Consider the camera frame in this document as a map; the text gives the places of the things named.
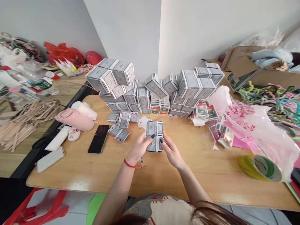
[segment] pink plastic bag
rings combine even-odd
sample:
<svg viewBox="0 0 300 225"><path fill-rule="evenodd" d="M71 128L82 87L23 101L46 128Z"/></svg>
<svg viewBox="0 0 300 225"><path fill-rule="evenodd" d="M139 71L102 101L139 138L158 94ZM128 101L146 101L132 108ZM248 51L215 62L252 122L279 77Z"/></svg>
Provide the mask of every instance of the pink plastic bag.
<svg viewBox="0 0 300 225"><path fill-rule="evenodd" d="M270 107L246 105L234 100L227 86L219 87L207 101L214 105L219 116L227 115L224 125L247 143L254 154L268 157L281 169L283 181L291 180L300 149L292 138L271 122L267 116Z"/></svg>

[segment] pile of wooden sticks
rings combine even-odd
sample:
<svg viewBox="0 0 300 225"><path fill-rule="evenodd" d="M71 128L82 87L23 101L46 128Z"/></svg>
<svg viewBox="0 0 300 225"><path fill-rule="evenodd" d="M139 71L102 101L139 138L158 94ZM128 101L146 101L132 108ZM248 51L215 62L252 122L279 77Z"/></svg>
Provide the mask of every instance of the pile of wooden sticks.
<svg viewBox="0 0 300 225"><path fill-rule="evenodd" d="M0 145L4 150L14 152L16 146L25 140L36 129L38 124L55 118L57 101L34 102L27 105L21 113L0 128Z"/></svg>

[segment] red plastic stool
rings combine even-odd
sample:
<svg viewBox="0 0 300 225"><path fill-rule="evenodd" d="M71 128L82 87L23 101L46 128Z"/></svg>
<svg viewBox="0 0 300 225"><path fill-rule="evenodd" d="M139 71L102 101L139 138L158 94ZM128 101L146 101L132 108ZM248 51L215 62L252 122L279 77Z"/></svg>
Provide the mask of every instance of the red plastic stool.
<svg viewBox="0 0 300 225"><path fill-rule="evenodd" d="M14 225L18 224L26 224L26 225L40 225L47 223L51 220L54 220L58 217L63 217L67 214L69 207L66 206L65 208L60 209L63 204L63 200L66 196L67 191L59 190L57 196L55 197L54 203L45 215L40 216L36 219L31 221L26 221L35 217L37 214L35 213L36 206L32 206L27 208L27 205L32 198L33 194L36 191L39 191L43 188L34 188L32 192L27 196L27 198L22 202L22 204L13 212L13 214L5 221L4 225Z"/></svg>

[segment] red plastic bag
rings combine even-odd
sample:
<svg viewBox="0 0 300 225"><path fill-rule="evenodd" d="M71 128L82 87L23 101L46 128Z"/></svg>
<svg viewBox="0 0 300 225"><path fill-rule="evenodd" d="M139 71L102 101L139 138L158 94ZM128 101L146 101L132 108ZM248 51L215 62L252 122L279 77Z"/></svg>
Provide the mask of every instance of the red plastic bag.
<svg viewBox="0 0 300 225"><path fill-rule="evenodd" d="M65 61L65 58L72 62L75 66L80 66L84 63L85 58L77 48L67 47L66 43L60 43L57 47L49 42L44 42L47 52L57 61Z"/></svg>

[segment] white cylinder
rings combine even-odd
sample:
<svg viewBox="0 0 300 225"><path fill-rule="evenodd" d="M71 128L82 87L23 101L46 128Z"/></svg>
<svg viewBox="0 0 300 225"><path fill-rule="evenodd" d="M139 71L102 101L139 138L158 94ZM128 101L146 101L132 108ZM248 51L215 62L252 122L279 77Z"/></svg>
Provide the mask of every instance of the white cylinder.
<svg viewBox="0 0 300 225"><path fill-rule="evenodd" d="M95 120L97 118L97 113L92 110L91 108L87 107L85 104L83 104L80 101L74 102L71 106L73 109L77 109L80 113L83 115L91 118L92 120Z"/></svg>
<svg viewBox="0 0 300 225"><path fill-rule="evenodd" d="M64 126L60 132L55 136L55 138L48 144L48 146L45 148L45 150L48 151L56 151L58 148L62 145L64 140L69 135L69 130L71 130L72 127Z"/></svg>

